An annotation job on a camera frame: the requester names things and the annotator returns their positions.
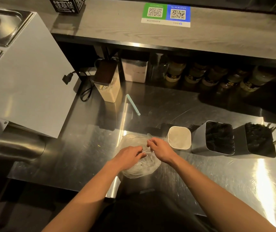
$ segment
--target forearm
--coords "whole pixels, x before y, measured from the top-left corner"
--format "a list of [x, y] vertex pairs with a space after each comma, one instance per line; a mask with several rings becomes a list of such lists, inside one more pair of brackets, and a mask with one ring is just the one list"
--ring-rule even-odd
[[111, 161], [82, 188], [69, 204], [43, 229], [43, 232], [86, 232], [95, 222], [101, 203], [119, 173]]
[[217, 230], [221, 232], [276, 232], [263, 216], [210, 180], [180, 156], [170, 164]]

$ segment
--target black box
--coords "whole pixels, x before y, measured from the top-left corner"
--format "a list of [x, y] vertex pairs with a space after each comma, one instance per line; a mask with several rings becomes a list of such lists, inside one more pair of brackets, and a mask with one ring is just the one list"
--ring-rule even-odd
[[78, 14], [85, 0], [50, 0], [55, 11], [60, 13]]

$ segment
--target wooden countertop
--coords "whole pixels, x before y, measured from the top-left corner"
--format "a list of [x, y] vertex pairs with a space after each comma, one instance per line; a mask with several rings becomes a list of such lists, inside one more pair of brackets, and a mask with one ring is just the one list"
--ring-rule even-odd
[[85, 4], [78, 16], [68, 16], [56, 13], [49, 0], [0, 0], [3, 8], [38, 12], [51, 33], [276, 59], [276, 15], [192, 7], [186, 28], [141, 23], [143, 2]]

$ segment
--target right hand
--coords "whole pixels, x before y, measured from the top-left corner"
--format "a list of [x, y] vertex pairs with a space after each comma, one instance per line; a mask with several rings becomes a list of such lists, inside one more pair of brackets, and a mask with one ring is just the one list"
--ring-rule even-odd
[[151, 138], [147, 141], [147, 146], [154, 151], [156, 157], [167, 164], [171, 164], [173, 159], [178, 156], [176, 152], [172, 150], [170, 145], [160, 138]]

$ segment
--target left hand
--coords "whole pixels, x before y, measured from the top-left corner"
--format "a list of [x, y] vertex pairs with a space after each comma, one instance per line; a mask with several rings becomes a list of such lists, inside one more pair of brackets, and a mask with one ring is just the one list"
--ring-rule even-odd
[[117, 165], [119, 171], [130, 169], [141, 158], [147, 156], [146, 153], [139, 153], [142, 151], [142, 146], [137, 147], [125, 147], [111, 160]]

